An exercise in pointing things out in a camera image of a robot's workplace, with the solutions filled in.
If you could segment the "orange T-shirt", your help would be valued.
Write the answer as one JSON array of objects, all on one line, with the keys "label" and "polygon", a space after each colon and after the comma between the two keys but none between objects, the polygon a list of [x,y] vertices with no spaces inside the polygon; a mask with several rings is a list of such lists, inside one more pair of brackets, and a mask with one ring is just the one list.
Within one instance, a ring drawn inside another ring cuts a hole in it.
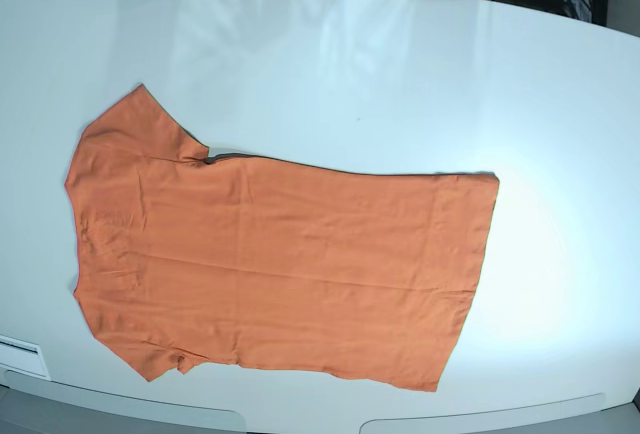
[{"label": "orange T-shirt", "polygon": [[144,379],[219,363],[433,392],[499,180],[214,158],[138,87],[85,128],[65,189],[75,299]]}]

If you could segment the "white label sticker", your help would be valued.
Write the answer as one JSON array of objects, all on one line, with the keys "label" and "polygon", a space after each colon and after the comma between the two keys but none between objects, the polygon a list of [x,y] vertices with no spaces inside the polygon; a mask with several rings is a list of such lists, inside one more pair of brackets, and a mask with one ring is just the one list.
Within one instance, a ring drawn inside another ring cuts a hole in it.
[{"label": "white label sticker", "polygon": [[26,341],[1,335],[0,365],[7,371],[51,380],[41,348]]}]

